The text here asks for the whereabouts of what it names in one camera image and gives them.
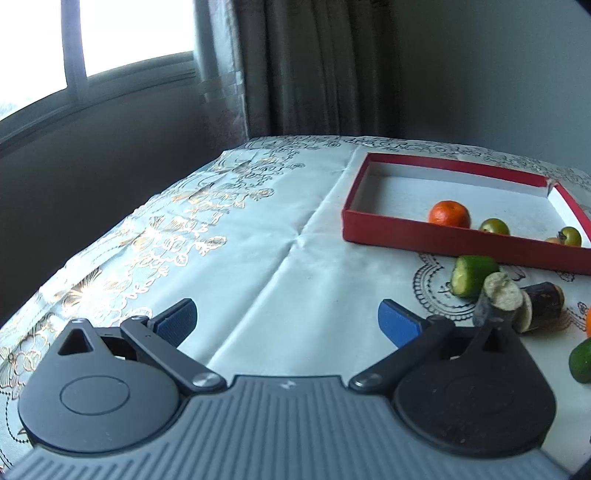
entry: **table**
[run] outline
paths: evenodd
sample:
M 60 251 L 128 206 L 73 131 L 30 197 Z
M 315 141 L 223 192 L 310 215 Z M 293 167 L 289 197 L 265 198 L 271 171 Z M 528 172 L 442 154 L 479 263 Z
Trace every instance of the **table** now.
M 471 325 L 473 304 L 449 293 L 453 258 L 343 241 L 340 210 L 368 151 L 487 163 L 560 180 L 591 215 L 591 177 L 485 148 L 378 137 L 269 137 L 152 197 L 71 258 L 0 330 L 0 465 L 31 448 L 17 401 L 64 325 L 118 325 L 189 297 L 199 321 L 180 349 L 231 381 L 236 374 L 341 375 L 394 350 L 377 308 L 391 298 L 420 316 Z M 576 470 L 591 454 L 591 391 L 568 355 L 585 338 L 591 278 L 505 266 L 520 286 L 565 293 L 561 328 L 523 341 L 552 386 L 556 420 L 544 449 Z

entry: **metal screw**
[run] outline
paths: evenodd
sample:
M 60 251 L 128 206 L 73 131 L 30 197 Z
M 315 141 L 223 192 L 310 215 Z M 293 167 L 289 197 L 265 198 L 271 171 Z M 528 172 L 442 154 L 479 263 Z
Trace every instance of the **metal screw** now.
M 219 385 L 222 382 L 222 377 L 213 372 L 205 372 L 195 375 L 193 377 L 193 385 L 200 388 L 211 388 Z
M 369 374 L 357 377 L 354 382 L 355 385 L 361 388 L 371 388 L 382 383 L 382 376 L 380 374 Z
M 137 322 L 143 322 L 144 320 L 149 320 L 150 317 L 147 315 L 132 315 L 131 317 L 127 317 L 128 320 L 136 320 Z

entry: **window pane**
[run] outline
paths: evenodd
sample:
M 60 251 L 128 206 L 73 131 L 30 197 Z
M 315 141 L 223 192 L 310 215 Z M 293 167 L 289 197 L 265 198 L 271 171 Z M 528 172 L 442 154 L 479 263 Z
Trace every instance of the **window pane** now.
M 0 119 L 64 88 L 60 0 L 0 0 Z
M 86 74 L 193 49 L 191 0 L 80 0 Z

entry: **gray wall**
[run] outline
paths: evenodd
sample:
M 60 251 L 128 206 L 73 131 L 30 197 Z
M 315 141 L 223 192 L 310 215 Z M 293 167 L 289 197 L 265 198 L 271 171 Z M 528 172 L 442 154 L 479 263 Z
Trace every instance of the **gray wall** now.
M 180 82 L 71 115 L 0 153 L 0 325 L 65 261 L 211 160 Z
M 591 173 L 591 15 L 574 0 L 392 0 L 407 138 Z

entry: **blue gripper pad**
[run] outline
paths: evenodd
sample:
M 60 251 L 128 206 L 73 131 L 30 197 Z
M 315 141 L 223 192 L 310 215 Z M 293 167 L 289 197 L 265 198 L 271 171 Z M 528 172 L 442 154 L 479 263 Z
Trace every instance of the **blue gripper pad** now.
M 146 325 L 160 338 L 178 347 L 197 326 L 197 307 L 191 299 L 184 299 L 156 317 Z
M 378 324 L 382 332 L 398 348 L 418 337 L 424 320 L 393 300 L 383 300 L 378 307 Z

